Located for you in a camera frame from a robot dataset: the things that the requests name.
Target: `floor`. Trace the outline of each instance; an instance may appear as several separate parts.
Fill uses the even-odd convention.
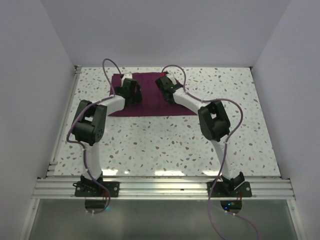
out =
[[[122,67],[122,73],[160,72],[162,67]],[[177,68],[168,68],[176,78]],[[249,68],[186,67],[187,89],[203,98],[229,98],[241,105],[244,121],[231,137],[228,157],[245,176],[280,176],[267,126]],[[109,77],[118,73],[107,68]],[[83,170],[82,151],[66,142],[80,100],[95,101],[109,95],[101,67],[83,67],[74,92],[63,137],[55,156],[55,176],[78,176]],[[226,102],[234,128],[240,119]],[[201,133],[197,116],[108,117],[100,144],[100,164],[106,176],[216,176],[217,155]]]

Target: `purple cloth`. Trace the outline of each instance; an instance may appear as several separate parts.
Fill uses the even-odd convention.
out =
[[[141,86],[142,102],[135,103],[128,108],[111,114],[113,117],[150,117],[150,116],[185,116],[196,115],[191,110],[179,104],[169,104],[162,96],[156,85],[156,80],[163,73],[147,72],[133,73],[132,78]],[[121,75],[114,74],[111,84],[113,87],[121,86]]]

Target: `white wall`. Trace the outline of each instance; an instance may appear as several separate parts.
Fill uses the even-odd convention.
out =
[[[19,237],[44,176],[73,65],[39,0],[0,1],[0,239]]]
[[[75,65],[253,66],[290,0],[42,0]]]
[[[310,240],[320,236],[320,1],[292,0],[253,67],[282,176]]]

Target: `terrazzo surface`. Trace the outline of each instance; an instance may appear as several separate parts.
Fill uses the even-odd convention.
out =
[[[108,67],[110,79],[118,73]],[[122,73],[160,72],[162,67],[122,67]],[[169,67],[182,83],[182,73]],[[202,99],[229,98],[244,112],[241,127],[230,138],[227,153],[232,167],[245,176],[280,176],[277,161],[249,68],[186,67],[187,90]],[[55,157],[55,176],[79,176],[82,151],[66,142],[80,100],[109,95],[101,67],[83,67],[74,93],[63,138]],[[224,102],[231,129],[240,113]],[[211,143],[201,133],[198,116],[107,117],[100,142],[100,164],[106,176],[215,176],[220,163]]]

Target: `maroon fabric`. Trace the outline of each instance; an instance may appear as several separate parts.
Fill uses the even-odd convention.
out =
[[[163,99],[162,93],[156,85],[161,77],[159,72],[133,73],[132,78],[141,86],[142,102],[135,103],[128,108],[117,111],[113,117],[150,117],[150,116],[184,116],[196,115],[191,110],[179,104],[169,104]],[[114,74],[111,84],[113,87],[121,86],[121,75]]]

